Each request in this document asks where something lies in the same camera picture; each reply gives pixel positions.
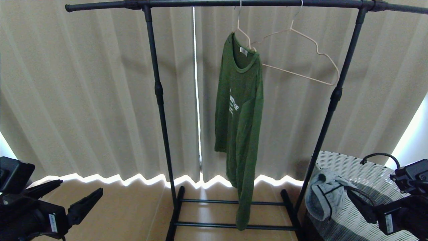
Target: gray cloth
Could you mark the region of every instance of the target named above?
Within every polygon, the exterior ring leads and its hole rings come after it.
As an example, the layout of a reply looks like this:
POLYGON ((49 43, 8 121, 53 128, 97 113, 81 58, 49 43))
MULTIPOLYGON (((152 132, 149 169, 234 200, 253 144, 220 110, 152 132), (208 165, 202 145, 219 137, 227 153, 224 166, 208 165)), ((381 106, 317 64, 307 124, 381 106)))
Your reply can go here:
POLYGON ((315 170, 305 195, 312 217, 320 221, 333 217, 343 207, 344 186, 355 187, 331 169, 315 170))

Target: beige curtain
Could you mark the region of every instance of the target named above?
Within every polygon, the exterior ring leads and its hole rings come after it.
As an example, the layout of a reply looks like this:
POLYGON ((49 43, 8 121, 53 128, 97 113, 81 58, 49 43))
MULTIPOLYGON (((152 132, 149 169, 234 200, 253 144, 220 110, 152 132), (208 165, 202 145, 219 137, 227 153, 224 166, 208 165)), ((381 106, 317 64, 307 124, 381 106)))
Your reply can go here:
MULTIPOLYGON (((391 1, 428 7, 426 1, 391 1)), ((215 99, 221 54, 236 29, 238 9, 196 8, 196 46, 204 179, 225 176, 225 155, 214 152, 215 99)), ((243 7, 241 29, 252 41, 286 29, 298 7, 243 7)), ((303 7, 294 29, 309 35, 339 69, 357 9, 303 7)), ((322 147, 363 157, 391 153, 428 91, 428 16, 369 12, 344 84, 343 96, 322 147)), ((237 33, 241 43, 246 38, 237 33)), ((309 40, 282 33, 254 44, 263 63, 333 82, 334 68, 309 40)), ((334 87, 263 67, 265 103, 256 176, 302 179, 334 87)), ((376 160, 383 164, 386 159, 376 160)))
MULTIPOLYGON (((144 13, 65 3, 1 2, 1 132, 33 180, 168 178, 144 13)), ((198 181, 192 12, 152 10, 174 173, 198 181)))

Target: green long-sleeve shirt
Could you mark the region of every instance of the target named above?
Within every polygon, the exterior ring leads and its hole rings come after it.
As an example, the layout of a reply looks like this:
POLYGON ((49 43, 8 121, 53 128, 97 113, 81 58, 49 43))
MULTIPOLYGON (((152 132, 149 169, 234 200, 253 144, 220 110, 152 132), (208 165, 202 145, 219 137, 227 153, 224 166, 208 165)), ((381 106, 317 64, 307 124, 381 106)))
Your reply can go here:
POLYGON ((215 151, 227 153, 226 175, 238 189, 236 226, 250 220, 251 199, 263 110, 259 54, 243 47, 231 33, 221 61, 215 113, 215 151))

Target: white woven basket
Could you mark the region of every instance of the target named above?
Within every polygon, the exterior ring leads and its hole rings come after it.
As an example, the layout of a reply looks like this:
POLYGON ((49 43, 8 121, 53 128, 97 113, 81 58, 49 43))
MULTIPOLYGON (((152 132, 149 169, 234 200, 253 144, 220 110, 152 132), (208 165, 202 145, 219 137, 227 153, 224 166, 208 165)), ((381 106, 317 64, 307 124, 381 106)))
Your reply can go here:
MULTIPOLYGON (((360 190, 367 193, 375 205, 386 204, 401 199, 408 194, 401 194, 396 184, 390 180, 393 170, 361 159, 334 152, 320 152, 316 167, 330 168, 342 178, 348 180, 360 190)), ((325 241, 417 241, 410 232, 399 231, 385 235, 378 224, 367 223, 354 204, 345 196, 344 207, 330 221, 319 221, 309 213, 309 218, 320 236, 325 241)))

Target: black metal clothes rack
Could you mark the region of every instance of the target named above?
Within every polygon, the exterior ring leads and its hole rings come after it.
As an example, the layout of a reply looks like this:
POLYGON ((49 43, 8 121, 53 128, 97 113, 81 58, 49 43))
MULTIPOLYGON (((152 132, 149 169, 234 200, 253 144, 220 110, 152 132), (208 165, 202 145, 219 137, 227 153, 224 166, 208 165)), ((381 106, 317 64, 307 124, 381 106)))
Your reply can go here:
MULTIPOLYGON (((300 6, 301 0, 242 0, 242 6, 300 6)), ((238 201, 225 201, 225 200, 205 200, 205 199, 185 199, 184 198, 184 186, 181 186, 178 190, 178 195, 175 193, 174 176, 172 173, 171 166, 171 154, 169 150, 168 133, 166 130, 166 119, 165 110, 163 107, 163 89, 159 78, 158 58, 156 56, 155 37, 153 34, 152 25, 152 13, 151 8, 153 7, 181 7, 181 6, 239 6, 240 0, 125 0, 121 2, 105 2, 105 3, 87 3, 87 4, 75 4, 66 5, 65 9, 68 12, 91 10, 91 9, 112 9, 112 8, 127 8, 132 10, 143 10, 146 23, 147 31, 149 34, 149 45, 150 53, 152 55, 153 72, 155 76, 155 94, 159 107, 160 123, 162 126, 163 143, 165 145, 166 162, 168 165, 169 180, 171 183, 171 194, 172 202, 174 205, 174 211, 172 213, 171 222, 169 223, 169 229, 166 236, 166 241, 173 241, 175 231, 178 226, 196 226, 196 227, 212 227, 212 228, 236 228, 235 224, 224 224, 224 223, 194 223, 194 222, 181 222, 179 221, 181 205, 183 202, 202 202, 202 203, 223 203, 223 204, 238 204, 238 201)), ((316 160, 321 150, 325 135, 327 133, 328 126, 332 119, 333 113, 336 106, 342 96, 342 86, 345 81, 346 74, 349 69, 349 65, 352 60, 352 56, 357 45, 358 36, 360 35, 361 27, 364 22, 364 18, 367 12, 379 12, 379 11, 398 11, 398 12, 411 12, 428 14, 427 8, 420 8, 414 6, 389 4, 382 0, 304 0, 304 6, 317 6, 317 7, 336 7, 336 8, 354 8, 359 9, 358 16, 355 22, 354 32, 352 34, 351 42, 349 43, 348 52, 346 54, 343 68, 340 73, 339 81, 333 90, 330 97, 330 104, 327 109, 327 114, 321 128, 321 132, 315 146, 312 158, 309 162, 308 169, 306 171, 305 180, 303 182, 302 189, 297 199, 296 205, 293 207, 292 202, 288 196, 286 190, 281 191, 281 197, 283 202, 252 202, 252 205, 274 205, 274 206, 285 206, 292 226, 267 226, 267 225, 248 225, 247 229, 266 229, 266 230, 289 230, 295 231, 299 241, 304 240, 303 230, 297 219, 297 212, 299 211, 302 203, 305 191, 308 187, 312 171, 315 167, 316 160)))

